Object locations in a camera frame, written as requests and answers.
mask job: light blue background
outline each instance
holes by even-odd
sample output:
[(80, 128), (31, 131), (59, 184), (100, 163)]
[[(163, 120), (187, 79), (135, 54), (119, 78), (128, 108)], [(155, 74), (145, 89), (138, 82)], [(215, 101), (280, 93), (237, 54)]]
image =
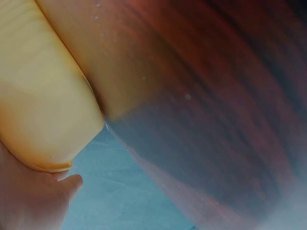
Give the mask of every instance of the light blue background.
[(193, 225), (104, 130), (76, 157), (84, 186), (63, 230), (192, 230)]

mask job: reddish-brown wood grain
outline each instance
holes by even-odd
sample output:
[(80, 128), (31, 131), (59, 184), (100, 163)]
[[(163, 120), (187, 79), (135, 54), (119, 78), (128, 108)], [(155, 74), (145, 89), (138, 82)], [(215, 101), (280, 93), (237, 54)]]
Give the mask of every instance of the reddish-brown wood grain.
[(204, 230), (306, 229), (306, 4), (37, 0), (107, 123)]

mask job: skin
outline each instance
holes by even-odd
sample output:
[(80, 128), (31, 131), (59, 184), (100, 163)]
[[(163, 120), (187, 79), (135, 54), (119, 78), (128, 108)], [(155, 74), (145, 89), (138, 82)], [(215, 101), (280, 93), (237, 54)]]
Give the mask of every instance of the skin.
[(0, 142), (0, 230), (59, 230), (83, 184), (66, 174), (33, 171)]

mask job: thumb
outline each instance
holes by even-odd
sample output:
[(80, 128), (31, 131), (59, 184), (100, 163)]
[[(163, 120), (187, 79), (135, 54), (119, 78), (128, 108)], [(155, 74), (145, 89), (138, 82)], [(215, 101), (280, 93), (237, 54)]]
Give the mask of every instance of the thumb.
[(65, 190), (69, 201), (71, 202), (74, 196), (83, 185), (83, 179), (80, 175), (72, 175), (59, 181), (60, 185)]

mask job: finger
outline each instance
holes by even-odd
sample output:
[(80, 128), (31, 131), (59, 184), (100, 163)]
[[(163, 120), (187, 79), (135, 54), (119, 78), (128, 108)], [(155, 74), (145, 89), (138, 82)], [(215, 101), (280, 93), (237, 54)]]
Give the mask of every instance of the finger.
[(74, 196), (77, 194), (79, 189), (83, 185), (83, 179), (80, 175), (72, 175), (67, 177), (66, 179), (59, 181), (59, 183), (63, 186), (69, 201), (72, 201)]
[(68, 174), (68, 170), (63, 171), (63, 172), (56, 172), (56, 173), (52, 173), (51, 175), (57, 180), (57, 181), (61, 181), (63, 180), (67, 174)]

